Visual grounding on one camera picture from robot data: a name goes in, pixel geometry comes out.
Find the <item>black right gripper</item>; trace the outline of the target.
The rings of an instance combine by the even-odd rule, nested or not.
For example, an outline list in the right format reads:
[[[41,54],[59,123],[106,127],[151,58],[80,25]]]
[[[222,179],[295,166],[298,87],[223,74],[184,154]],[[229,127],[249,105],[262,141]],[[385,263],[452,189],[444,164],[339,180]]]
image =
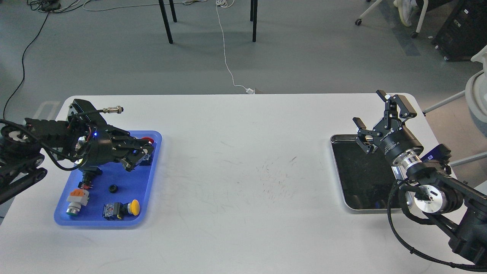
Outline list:
[[[374,154],[379,150],[391,166],[400,166],[404,159],[401,154],[410,151],[420,155],[424,147],[404,125],[408,119],[415,118],[417,113],[403,95],[388,95],[383,90],[376,90],[376,94],[384,101],[385,110],[381,119],[373,130],[367,130],[363,121],[354,117],[352,120],[358,127],[355,141],[366,154]]]

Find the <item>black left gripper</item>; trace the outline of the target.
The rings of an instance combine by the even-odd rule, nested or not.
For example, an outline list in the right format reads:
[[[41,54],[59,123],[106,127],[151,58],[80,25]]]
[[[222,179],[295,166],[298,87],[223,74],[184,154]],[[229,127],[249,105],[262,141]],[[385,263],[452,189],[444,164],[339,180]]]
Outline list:
[[[154,146],[148,139],[137,139],[128,131],[99,129],[81,150],[87,152],[81,164],[82,168],[120,162],[124,170],[131,172],[144,154],[154,151]]]

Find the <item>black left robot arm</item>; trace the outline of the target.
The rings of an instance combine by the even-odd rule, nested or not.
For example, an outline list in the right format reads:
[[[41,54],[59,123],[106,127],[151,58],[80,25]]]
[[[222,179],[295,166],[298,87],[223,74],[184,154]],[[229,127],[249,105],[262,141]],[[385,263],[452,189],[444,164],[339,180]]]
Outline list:
[[[72,114],[67,120],[27,118],[25,125],[2,119],[1,203],[41,181],[45,156],[61,170],[81,170],[82,189],[102,174],[101,165],[121,163],[130,172],[154,151],[150,139],[106,123],[99,114]]]

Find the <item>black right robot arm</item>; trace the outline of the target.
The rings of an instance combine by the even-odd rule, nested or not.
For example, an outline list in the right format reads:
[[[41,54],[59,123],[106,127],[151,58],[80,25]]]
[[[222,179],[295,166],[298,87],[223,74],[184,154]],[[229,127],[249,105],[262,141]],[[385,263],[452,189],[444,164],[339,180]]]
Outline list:
[[[452,177],[450,149],[440,144],[426,153],[412,132],[406,127],[416,111],[403,95],[389,96],[376,92],[385,104],[383,118],[372,130],[367,130],[360,118],[353,121],[358,127],[355,141],[367,154],[379,149],[388,165],[402,167],[405,179],[398,179],[388,195],[387,216],[398,241],[425,260],[472,272],[486,272],[487,202],[482,194]],[[403,214],[421,225],[435,225],[449,236],[453,253],[472,264],[445,262],[426,255],[407,244],[397,233],[391,217],[391,201],[397,196]]]

